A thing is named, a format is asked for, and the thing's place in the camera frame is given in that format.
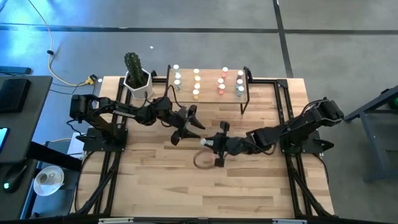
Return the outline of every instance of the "cable connector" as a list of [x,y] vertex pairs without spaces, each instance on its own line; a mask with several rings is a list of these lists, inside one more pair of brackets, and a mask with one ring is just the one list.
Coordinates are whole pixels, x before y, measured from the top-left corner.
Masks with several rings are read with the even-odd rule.
[[87,80],[85,81],[85,84],[87,85],[94,85],[95,81],[97,81],[98,77],[94,74],[90,75],[87,77]]

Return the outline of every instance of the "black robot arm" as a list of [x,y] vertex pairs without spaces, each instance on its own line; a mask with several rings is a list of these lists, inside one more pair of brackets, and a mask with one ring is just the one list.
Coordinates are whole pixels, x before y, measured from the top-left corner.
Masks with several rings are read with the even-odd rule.
[[284,153],[295,154],[300,152],[301,146],[308,139],[310,133],[320,126],[334,126],[341,122],[344,114],[333,100],[324,98],[309,103],[297,117],[284,124],[269,128],[259,128],[246,133],[245,138],[231,138],[226,135],[229,124],[220,123],[222,133],[201,140],[204,146],[209,147],[218,156],[215,166],[224,166],[224,155],[232,156],[240,153],[268,154],[268,150],[279,141]]
[[[93,102],[98,102],[98,108],[93,108]],[[73,95],[70,106],[70,117],[81,123],[86,121],[94,128],[101,131],[105,139],[118,140],[122,135],[114,124],[108,123],[100,115],[105,113],[117,114],[120,116],[135,119],[139,124],[146,126],[153,125],[157,119],[169,124],[166,127],[177,128],[171,137],[171,142],[177,145],[183,138],[200,138],[199,135],[186,129],[187,124],[204,129],[205,127],[196,119],[197,107],[192,105],[187,109],[181,107],[178,111],[172,111],[172,102],[167,96],[154,99],[152,102],[146,101],[147,106],[142,105],[137,108],[127,105],[107,97],[97,97],[95,95]]]

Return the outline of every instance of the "white plate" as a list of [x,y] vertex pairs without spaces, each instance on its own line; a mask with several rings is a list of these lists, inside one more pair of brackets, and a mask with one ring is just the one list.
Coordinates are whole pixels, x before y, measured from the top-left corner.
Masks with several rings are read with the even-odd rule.
[[42,169],[39,174],[47,174],[50,175],[51,173],[55,173],[54,179],[55,182],[53,185],[41,185],[36,182],[36,178],[33,181],[33,189],[40,196],[48,196],[54,194],[62,185],[64,179],[63,170],[57,166],[49,166]]

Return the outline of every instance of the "concrete floor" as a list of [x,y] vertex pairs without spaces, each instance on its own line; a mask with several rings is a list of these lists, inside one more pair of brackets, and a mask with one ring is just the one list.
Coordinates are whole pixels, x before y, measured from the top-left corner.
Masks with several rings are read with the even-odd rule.
[[[272,0],[36,0],[51,25],[106,27],[207,27],[276,29]],[[397,1],[279,0],[285,29],[398,29]],[[0,22],[42,24],[25,0],[10,0]],[[278,34],[54,32],[57,57],[53,69],[70,82],[92,73],[123,75],[123,55],[135,51],[143,67],[164,75],[167,64],[181,67],[251,68],[255,77],[286,77]],[[0,31],[0,63],[50,75],[50,39],[40,31]],[[398,35],[286,35],[294,77],[304,78],[310,100],[327,96],[348,114],[397,85]],[[54,90],[72,91],[53,86]],[[90,93],[92,87],[77,93]],[[34,140],[69,138],[70,96],[50,93]],[[86,125],[76,125],[85,130]],[[330,192],[337,215],[398,223],[396,180],[362,181],[373,169],[372,154],[361,123],[321,128],[335,143],[325,153]]]

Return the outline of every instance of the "cactus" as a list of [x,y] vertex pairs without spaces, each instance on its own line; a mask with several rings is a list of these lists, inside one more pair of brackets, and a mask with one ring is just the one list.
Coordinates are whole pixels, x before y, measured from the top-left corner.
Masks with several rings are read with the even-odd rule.
[[124,56],[124,63],[129,71],[127,84],[134,89],[145,86],[149,77],[146,74],[143,74],[141,61],[139,60],[138,55],[134,52],[127,53]]

